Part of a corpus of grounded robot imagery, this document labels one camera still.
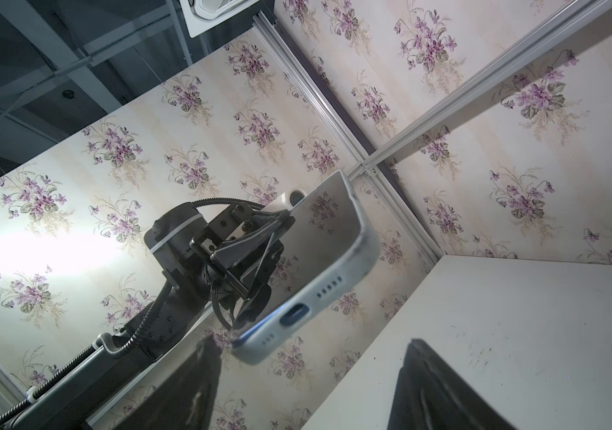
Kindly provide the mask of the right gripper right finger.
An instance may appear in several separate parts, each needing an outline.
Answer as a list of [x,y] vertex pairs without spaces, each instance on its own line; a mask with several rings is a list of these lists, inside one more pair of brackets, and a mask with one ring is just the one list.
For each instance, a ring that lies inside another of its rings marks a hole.
[[389,429],[511,429],[424,340],[408,345],[388,421]]

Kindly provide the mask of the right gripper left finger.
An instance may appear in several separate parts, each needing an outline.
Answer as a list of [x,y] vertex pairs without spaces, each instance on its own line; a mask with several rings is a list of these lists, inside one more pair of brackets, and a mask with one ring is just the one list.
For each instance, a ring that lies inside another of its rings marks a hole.
[[222,372],[214,338],[199,342],[187,358],[117,429],[207,429]]

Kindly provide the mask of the phone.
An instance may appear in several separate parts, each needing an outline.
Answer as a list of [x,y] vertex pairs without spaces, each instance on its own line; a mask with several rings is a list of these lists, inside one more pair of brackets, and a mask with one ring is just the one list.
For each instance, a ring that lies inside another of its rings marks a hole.
[[346,175],[336,171],[290,211],[282,236],[293,267],[273,274],[268,305],[232,333],[231,353],[257,365],[300,328],[357,286],[379,258],[380,239]]

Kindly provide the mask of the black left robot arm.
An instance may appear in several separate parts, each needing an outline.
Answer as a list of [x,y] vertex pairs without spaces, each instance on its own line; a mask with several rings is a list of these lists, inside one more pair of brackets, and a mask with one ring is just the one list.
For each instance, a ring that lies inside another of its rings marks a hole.
[[85,429],[105,401],[180,343],[206,306],[227,331],[255,322],[294,224],[286,209],[234,198],[169,210],[144,234],[165,279],[157,298],[29,390],[0,415],[0,429]]

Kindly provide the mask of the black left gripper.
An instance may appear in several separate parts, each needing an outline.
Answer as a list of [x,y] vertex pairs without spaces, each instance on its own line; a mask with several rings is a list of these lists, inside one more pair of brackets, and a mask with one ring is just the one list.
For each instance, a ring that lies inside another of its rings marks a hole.
[[201,277],[213,311],[226,328],[257,320],[272,295],[270,278],[284,252],[281,237],[293,226],[287,209],[249,201],[197,201],[226,208],[194,234],[190,249],[203,262]]

